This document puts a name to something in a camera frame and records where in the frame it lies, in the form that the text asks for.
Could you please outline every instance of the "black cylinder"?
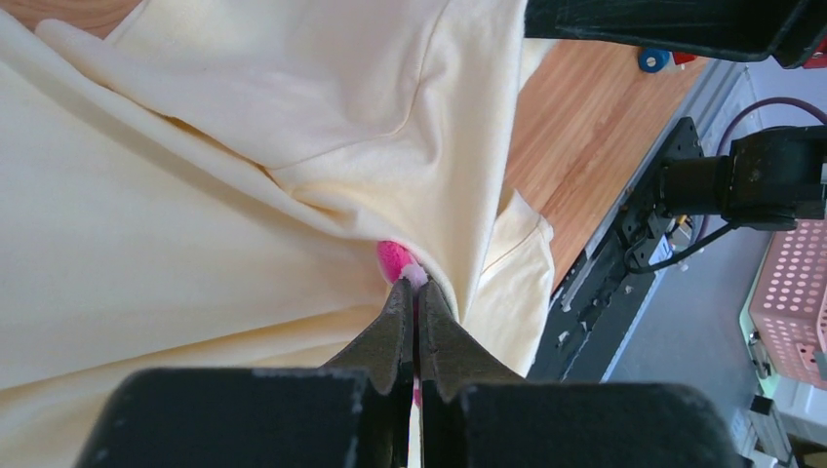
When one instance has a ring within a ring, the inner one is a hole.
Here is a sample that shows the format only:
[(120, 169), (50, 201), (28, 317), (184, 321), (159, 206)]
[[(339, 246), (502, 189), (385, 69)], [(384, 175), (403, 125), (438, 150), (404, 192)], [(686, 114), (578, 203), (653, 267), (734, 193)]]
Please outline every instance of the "black cylinder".
[(719, 215), (727, 158), (671, 162), (661, 173), (658, 202), (672, 215)]

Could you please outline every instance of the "gray floor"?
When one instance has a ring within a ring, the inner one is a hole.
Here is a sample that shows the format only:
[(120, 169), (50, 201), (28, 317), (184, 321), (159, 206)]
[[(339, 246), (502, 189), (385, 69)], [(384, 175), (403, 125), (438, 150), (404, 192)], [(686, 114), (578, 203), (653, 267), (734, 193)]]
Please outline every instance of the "gray floor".
[(691, 258), (688, 271), (668, 270), (609, 381), (691, 385), (731, 423), (758, 387), (738, 314), (768, 242), (766, 232), (739, 229)]

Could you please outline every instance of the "red object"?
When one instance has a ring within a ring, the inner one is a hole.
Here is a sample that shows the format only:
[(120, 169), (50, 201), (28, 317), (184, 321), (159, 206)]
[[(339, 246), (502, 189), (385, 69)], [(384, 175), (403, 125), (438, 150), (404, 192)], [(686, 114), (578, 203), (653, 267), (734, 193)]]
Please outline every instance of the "red object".
[(802, 68), (827, 68), (827, 37), (821, 41), (812, 57), (804, 62)]
[(697, 56), (692, 54), (684, 54), (683, 52), (673, 52), (672, 53), (672, 60), (675, 61), (676, 65), (683, 65), (684, 63), (688, 63), (697, 59)]

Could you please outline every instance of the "cable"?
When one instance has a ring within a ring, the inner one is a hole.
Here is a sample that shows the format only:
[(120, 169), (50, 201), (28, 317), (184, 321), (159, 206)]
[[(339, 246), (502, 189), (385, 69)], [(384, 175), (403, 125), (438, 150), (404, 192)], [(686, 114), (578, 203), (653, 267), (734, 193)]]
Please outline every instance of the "cable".
[(712, 244), (713, 242), (720, 239), (721, 237), (723, 237), (728, 232), (733, 231), (737, 228), (738, 228), (737, 224), (734, 224), (734, 223), (730, 222), (730, 223), (724, 225), (723, 227), (721, 227), (720, 229), (718, 229), (717, 231), (713, 232), (712, 234), (704, 237), (703, 239), (698, 240), (696, 243), (694, 243), (691, 246), (687, 247), (684, 251), (673, 254), (671, 257), (669, 257), (666, 260), (658, 261), (654, 265), (632, 266), (631, 260), (632, 260), (632, 256), (634, 256), (634, 254), (635, 254), (635, 250), (637, 250), (640, 246), (642, 246), (643, 243), (647, 240), (647, 238), (644, 237), (643, 239), (641, 239), (638, 242), (636, 242), (635, 244), (633, 244), (632, 247), (630, 247), (626, 251), (626, 253), (623, 255), (623, 263), (626, 264), (626, 268), (628, 269), (629, 273), (632, 273), (632, 274), (635, 274), (635, 275), (643, 275), (644, 273), (652, 273), (652, 272), (655, 272), (657, 270), (661, 270), (663, 268), (666, 268), (666, 267), (672, 266), (674, 264), (677, 264), (681, 260), (686, 259), (690, 255), (692, 255), (692, 254), (698, 252), (699, 250), (703, 249), (704, 247)]
[[(744, 117), (746, 117), (747, 114), (756, 109), (760, 109), (761, 107), (773, 104), (787, 104), (798, 107), (818, 119), (822, 125), (827, 125), (827, 113), (805, 100), (796, 99), (794, 97), (769, 97), (767, 99), (761, 99), (746, 106), (744, 110), (738, 112), (738, 115), (736, 115), (735, 118), (729, 122), (727, 129), (724, 130), (724, 134), (721, 135), (721, 140), (718, 142), (718, 149), (715, 151), (715, 156), (721, 156), (724, 154), (724, 146), (726, 146), (729, 141), (729, 137), (732, 135), (732, 132), (735, 131), (735, 127), (737, 127), (737, 125), (744, 120)], [(695, 242), (699, 242), (704, 238), (707, 229), (709, 229), (709, 215), (705, 214), (703, 216), (703, 221), (700, 223), (700, 228), (698, 229), (698, 235), (696, 237), (697, 241)]]

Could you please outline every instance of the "cream garment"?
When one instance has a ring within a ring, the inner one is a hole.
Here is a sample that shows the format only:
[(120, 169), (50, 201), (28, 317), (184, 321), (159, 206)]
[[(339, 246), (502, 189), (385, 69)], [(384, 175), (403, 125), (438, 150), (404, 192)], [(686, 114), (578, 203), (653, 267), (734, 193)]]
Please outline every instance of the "cream garment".
[(318, 366), (385, 299), (381, 239), (528, 371), (553, 267), (500, 190), (523, 7), (153, 0), (105, 41), (0, 12), (0, 466), (71, 464), (137, 369)]

